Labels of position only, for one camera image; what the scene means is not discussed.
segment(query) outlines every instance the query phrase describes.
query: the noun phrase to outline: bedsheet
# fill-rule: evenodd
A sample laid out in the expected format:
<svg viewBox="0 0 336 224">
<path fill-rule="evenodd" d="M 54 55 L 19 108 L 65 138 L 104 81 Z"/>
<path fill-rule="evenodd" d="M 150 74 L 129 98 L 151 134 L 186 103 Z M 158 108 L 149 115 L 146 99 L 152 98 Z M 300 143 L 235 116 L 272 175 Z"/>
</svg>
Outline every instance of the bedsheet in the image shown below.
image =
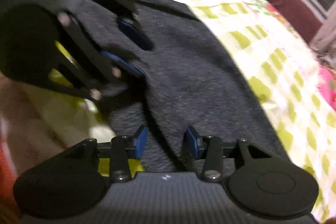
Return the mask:
<svg viewBox="0 0 336 224">
<path fill-rule="evenodd" d="M 323 222 L 335 215 L 336 113 L 318 92 L 319 63 L 300 35 L 266 0 L 174 1 L 188 5 L 218 38 L 257 96 L 290 159 L 315 176 L 320 187 L 315 218 Z M 73 140 L 65 139 L 67 125 L 74 126 L 83 100 L 49 91 L 42 94 L 34 87 L 26 90 L 42 118 L 71 145 Z M 101 141 L 113 136 L 94 105 L 86 103 L 94 114 L 89 114 L 85 125 L 88 135 Z M 61 119 L 57 114 L 64 109 L 69 113 Z"/>
</svg>

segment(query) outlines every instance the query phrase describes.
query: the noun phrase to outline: metal screw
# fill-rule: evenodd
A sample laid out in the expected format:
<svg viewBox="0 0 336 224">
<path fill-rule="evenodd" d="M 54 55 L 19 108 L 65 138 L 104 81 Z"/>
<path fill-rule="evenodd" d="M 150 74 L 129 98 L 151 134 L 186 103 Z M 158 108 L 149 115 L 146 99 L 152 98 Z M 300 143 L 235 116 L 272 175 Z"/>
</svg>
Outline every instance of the metal screw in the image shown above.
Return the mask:
<svg viewBox="0 0 336 224">
<path fill-rule="evenodd" d="M 68 27 L 71 23 L 70 17 L 65 12 L 60 12 L 57 15 L 57 20 L 65 27 Z"/>
<path fill-rule="evenodd" d="M 114 77 L 120 78 L 121 77 L 121 70 L 113 67 L 112 68 L 112 74 L 113 74 Z"/>
<path fill-rule="evenodd" d="M 204 176 L 208 179 L 218 179 L 221 176 L 217 170 L 207 170 L 204 173 Z"/>
<path fill-rule="evenodd" d="M 98 101 L 101 98 L 101 93 L 98 90 L 92 89 L 90 90 L 90 96 L 91 98 Z"/>
<path fill-rule="evenodd" d="M 128 178 L 126 172 L 122 171 L 122 170 L 113 172 L 112 177 L 116 180 L 124 180 L 124 179 Z"/>
</svg>

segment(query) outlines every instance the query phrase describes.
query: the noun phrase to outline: black bracket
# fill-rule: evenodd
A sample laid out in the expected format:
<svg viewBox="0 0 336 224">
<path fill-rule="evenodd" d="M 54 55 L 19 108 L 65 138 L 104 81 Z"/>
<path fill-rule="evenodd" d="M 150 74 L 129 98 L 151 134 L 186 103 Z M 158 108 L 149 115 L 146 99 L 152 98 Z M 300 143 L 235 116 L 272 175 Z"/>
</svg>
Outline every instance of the black bracket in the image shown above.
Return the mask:
<svg viewBox="0 0 336 224">
<path fill-rule="evenodd" d="M 144 50 L 152 42 L 142 31 L 134 0 L 94 0 L 117 14 L 117 25 Z M 99 100 L 99 82 L 142 79 L 143 73 L 104 51 L 74 16 L 80 0 L 0 0 L 0 71 L 9 78 L 42 88 Z M 72 56 L 57 49 L 59 42 Z M 59 71 L 70 83 L 50 79 Z"/>
<path fill-rule="evenodd" d="M 147 132 L 147 127 L 142 125 L 133 136 L 121 136 L 123 147 L 127 153 L 127 158 L 141 159 L 147 142 Z M 97 150 L 98 158 L 109 158 L 111 153 L 111 142 L 98 143 Z"/>
<path fill-rule="evenodd" d="M 201 179 L 220 182 L 245 210 L 276 218 L 297 217 L 312 210 L 319 192 L 317 182 L 290 161 L 245 138 L 223 143 L 218 137 L 201 137 L 192 126 L 184 141 L 193 158 L 205 159 Z M 223 158 L 234 158 L 236 166 L 226 180 Z"/>
</svg>

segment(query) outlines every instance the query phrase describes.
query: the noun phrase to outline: gray fabric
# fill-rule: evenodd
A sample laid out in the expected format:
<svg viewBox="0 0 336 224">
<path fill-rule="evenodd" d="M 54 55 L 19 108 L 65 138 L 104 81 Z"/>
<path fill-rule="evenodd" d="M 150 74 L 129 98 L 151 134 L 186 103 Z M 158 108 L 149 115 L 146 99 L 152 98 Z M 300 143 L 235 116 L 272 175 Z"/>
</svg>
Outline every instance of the gray fabric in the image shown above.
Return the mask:
<svg viewBox="0 0 336 224">
<path fill-rule="evenodd" d="M 145 1 L 193 15 L 186 5 L 171 0 Z M 152 52 L 138 48 L 118 30 L 115 15 L 90 0 L 83 2 L 78 17 L 99 44 L 129 59 L 146 75 L 146 101 L 155 123 L 149 124 L 142 160 L 145 168 L 183 170 L 175 156 L 180 156 L 189 124 L 201 135 L 218 135 L 231 142 L 246 137 L 286 157 L 256 97 L 207 27 L 143 5 L 137 8 L 143 30 L 155 43 Z M 105 87 L 100 110 L 117 134 L 132 134 L 140 124 L 147 124 L 150 116 L 144 114 L 135 92 L 125 93 L 118 101 L 111 97 L 124 89 L 122 85 Z M 184 163 L 200 170 L 199 162 L 184 159 Z"/>
<path fill-rule="evenodd" d="M 23 224 L 316 224 L 305 215 L 267 220 L 243 211 L 220 184 L 200 181 L 193 173 L 138 173 L 115 183 L 103 200 L 85 213 L 60 220 L 23 217 Z"/>
</svg>

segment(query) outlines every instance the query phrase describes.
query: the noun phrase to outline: white logo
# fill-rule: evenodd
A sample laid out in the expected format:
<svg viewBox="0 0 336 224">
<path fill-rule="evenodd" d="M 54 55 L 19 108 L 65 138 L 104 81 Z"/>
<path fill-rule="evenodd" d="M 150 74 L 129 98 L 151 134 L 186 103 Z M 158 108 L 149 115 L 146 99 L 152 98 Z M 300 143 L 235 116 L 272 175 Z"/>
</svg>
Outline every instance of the white logo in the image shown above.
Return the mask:
<svg viewBox="0 0 336 224">
<path fill-rule="evenodd" d="M 165 181 L 167 181 L 167 180 L 171 179 L 171 176 L 166 174 L 165 176 L 163 176 L 161 178 L 164 179 Z"/>
</svg>

